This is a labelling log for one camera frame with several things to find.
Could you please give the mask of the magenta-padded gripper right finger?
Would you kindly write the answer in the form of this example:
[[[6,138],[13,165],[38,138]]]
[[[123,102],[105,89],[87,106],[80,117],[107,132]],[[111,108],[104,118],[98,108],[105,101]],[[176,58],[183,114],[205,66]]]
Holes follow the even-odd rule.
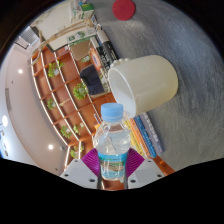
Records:
[[[164,177],[164,174],[152,159],[145,159],[130,148],[125,167],[125,188],[141,188]]]

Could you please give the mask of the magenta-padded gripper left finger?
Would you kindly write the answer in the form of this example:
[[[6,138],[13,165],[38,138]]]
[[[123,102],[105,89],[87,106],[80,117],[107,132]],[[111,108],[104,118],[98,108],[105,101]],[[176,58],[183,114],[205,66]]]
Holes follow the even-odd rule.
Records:
[[[100,161],[97,150],[90,150],[82,159],[73,159],[60,177],[84,188],[98,189]]]

